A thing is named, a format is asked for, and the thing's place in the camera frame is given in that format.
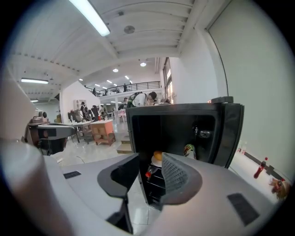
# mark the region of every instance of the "red bottle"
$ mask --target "red bottle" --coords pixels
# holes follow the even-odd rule
[[[256,171],[256,173],[254,174],[254,178],[257,179],[258,176],[260,175],[260,173],[263,171],[264,167],[266,166],[266,162],[263,161],[260,166],[258,167],[258,170]]]

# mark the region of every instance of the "table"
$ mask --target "table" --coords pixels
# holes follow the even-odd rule
[[[247,183],[256,188],[265,197],[267,197],[271,203],[278,203],[277,195],[271,192],[273,186],[269,185],[269,181],[273,178],[272,175],[268,175],[266,170],[263,170],[257,179],[254,179],[254,174],[257,171],[259,165],[252,161],[250,158],[236,152],[229,170],[243,178]]]
[[[84,121],[84,122],[72,122],[72,123],[64,123],[66,125],[74,125],[77,130],[76,130],[76,138],[78,140],[78,142],[80,142],[79,140],[79,135],[78,134],[83,134],[83,136],[89,132],[91,132],[91,121]]]
[[[108,143],[110,146],[116,141],[112,120],[100,120],[92,122],[91,130],[96,145],[101,142]]]

